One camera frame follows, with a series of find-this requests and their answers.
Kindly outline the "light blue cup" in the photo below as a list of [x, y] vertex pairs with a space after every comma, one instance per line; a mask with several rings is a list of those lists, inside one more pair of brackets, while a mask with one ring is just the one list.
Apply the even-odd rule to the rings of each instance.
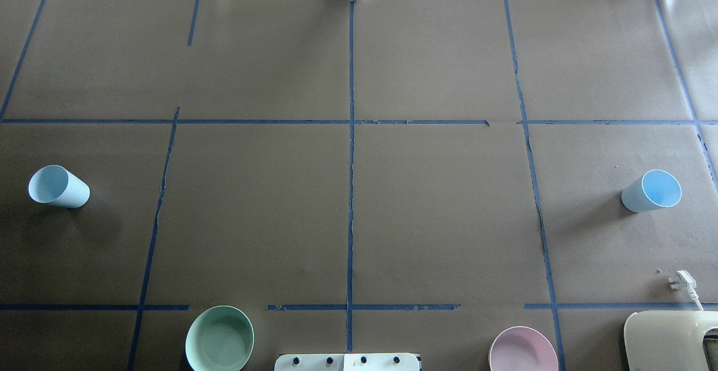
[[624, 207], [633, 213], [651, 212], [671, 208], [682, 199], [683, 190], [679, 181], [669, 172], [651, 170], [636, 179], [621, 192]]
[[90, 199], [90, 188], [62, 166], [44, 166], [29, 179], [29, 197], [37, 203], [79, 208]]

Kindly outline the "green bowl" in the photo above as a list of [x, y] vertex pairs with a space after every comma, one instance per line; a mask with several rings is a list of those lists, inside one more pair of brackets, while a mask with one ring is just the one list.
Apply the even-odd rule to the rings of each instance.
[[255, 332], [248, 317], [230, 305], [205, 310], [190, 325], [185, 355], [193, 370], [241, 370], [253, 352]]

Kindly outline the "pink bowl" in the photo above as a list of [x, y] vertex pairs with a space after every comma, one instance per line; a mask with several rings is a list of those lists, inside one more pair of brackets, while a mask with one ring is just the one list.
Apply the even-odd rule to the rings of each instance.
[[490, 370], [559, 370], [554, 346], [531, 327], [510, 327], [499, 333], [487, 359]]

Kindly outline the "cream toaster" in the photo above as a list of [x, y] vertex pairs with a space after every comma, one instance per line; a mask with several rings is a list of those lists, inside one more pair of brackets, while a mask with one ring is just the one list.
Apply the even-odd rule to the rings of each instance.
[[716, 370], [715, 310], [644, 310], [623, 337], [630, 370]]

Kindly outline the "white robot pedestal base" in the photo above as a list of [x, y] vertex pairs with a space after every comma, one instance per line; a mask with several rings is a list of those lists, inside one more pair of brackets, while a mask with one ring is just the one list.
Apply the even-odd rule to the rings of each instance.
[[274, 370], [421, 370], [419, 355], [408, 352], [286, 354]]

